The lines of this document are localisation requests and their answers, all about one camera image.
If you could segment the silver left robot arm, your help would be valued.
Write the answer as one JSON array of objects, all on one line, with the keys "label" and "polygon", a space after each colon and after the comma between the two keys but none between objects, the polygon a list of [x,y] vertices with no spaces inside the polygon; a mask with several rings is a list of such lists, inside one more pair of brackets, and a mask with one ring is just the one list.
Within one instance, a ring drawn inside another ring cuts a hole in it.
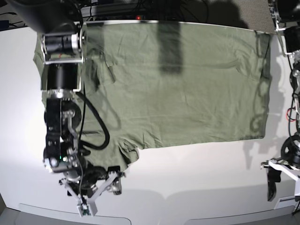
[{"label": "silver left robot arm", "polygon": [[289,81],[292,102],[287,110],[288,138],[284,141],[280,157],[261,164],[267,172],[267,199],[273,201],[277,193],[276,184],[284,173],[295,181],[295,201],[300,200],[300,2],[298,0],[270,0],[268,2],[275,32],[283,56],[290,66]]}]

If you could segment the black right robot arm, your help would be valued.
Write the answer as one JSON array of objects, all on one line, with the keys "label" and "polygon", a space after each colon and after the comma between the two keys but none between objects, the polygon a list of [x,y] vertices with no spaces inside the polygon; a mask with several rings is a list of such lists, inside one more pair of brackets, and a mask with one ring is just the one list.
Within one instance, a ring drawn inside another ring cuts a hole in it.
[{"label": "black right robot arm", "polygon": [[[69,196],[91,199],[103,191],[120,195],[119,166],[104,169],[86,160],[91,150],[103,150],[110,135],[81,87],[79,65],[84,61],[85,31],[75,0],[11,0],[9,4],[25,24],[40,34],[44,70],[41,90],[47,94],[44,120],[47,128],[44,165],[62,173],[60,184]],[[81,139],[85,111],[90,109],[104,132],[104,142],[94,145]]]}]

